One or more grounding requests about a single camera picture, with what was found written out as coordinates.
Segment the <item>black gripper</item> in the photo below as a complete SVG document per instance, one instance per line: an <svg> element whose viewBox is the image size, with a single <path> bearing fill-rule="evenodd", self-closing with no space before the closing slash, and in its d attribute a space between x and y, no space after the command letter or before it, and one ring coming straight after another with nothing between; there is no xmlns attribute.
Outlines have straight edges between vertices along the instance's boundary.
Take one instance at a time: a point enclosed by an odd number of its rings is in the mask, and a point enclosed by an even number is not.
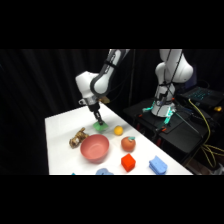
<svg viewBox="0 0 224 224"><path fill-rule="evenodd" d="M96 118L96 123L103 125L103 120L99 113L99 109L100 109L100 106L98 103L89 105L89 110L94 114L94 116Z"/></svg>

